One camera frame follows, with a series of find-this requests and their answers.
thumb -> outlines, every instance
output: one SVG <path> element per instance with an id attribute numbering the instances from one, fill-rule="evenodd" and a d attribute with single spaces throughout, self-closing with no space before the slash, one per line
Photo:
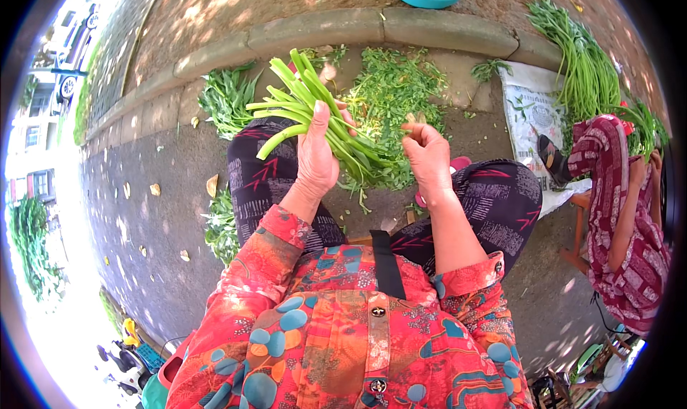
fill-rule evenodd
<path id="1" fill-rule="evenodd" d="M 308 135 L 324 137 L 329 124 L 329 106 L 323 101 L 315 102 L 313 120 L 308 128 Z"/>
<path id="2" fill-rule="evenodd" d="M 420 150 L 423 149 L 423 147 L 421 147 L 415 139 L 410 138 L 409 136 L 404 137 L 400 142 L 403 144 L 403 150 L 405 151 L 405 155 L 408 157 L 416 155 Z"/>

plastic crate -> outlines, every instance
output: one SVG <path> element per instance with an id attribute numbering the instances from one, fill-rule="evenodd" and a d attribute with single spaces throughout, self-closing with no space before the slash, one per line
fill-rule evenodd
<path id="1" fill-rule="evenodd" d="M 150 348 L 148 344 L 141 344 L 136 348 L 136 353 L 141 356 L 143 361 L 148 366 L 148 370 L 159 370 L 163 364 L 165 364 L 165 359 L 160 357 L 160 354 L 156 353 L 153 348 Z"/>

dark patterned trousers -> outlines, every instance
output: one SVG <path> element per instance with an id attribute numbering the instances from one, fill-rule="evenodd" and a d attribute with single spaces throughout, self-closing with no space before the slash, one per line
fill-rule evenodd
<path id="1" fill-rule="evenodd" d="M 229 143 L 229 189 L 232 193 L 238 241 L 253 234 L 264 214 L 287 194 L 298 172 L 297 139 L 282 142 L 265 161 L 255 157 L 275 133 L 292 125 L 285 118 L 257 118 Z M 453 173 L 453 189 L 477 239 L 487 253 L 503 251 L 506 274 L 525 246 L 541 211 L 541 188 L 535 175 L 512 160 L 489 160 Z M 346 236 L 320 204 L 305 252 L 346 243 Z M 391 236 L 395 254 L 434 275 L 431 218 L 407 225 Z"/>

floral blouse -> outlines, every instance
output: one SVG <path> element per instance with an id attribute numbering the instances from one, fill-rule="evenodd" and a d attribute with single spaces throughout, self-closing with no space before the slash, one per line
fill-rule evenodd
<path id="1" fill-rule="evenodd" d="M 436 275 L 396 256 L 407 300 L 377 291 L 371 247 L 303 255 L 310 225 L 272 206 L 222 273 L 167 408 L 531 408 L 503 254 Z"/>

concrete curb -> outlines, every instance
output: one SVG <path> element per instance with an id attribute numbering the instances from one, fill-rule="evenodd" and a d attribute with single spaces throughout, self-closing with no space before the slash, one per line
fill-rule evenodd
<path id="1" fill-rule="evenodd" d="M 291 48 L 382 42 L 467 51 L 554 71 L 562 59 L 558 47 L 543 37 L 520 30 L 514 36 L 495 21 L 450 11 L 357 8 L 296 15 L 232 33 L 167 65 L 108 109 L 84 144 L 134 108 L 215 68 L 269 59 Z"/>

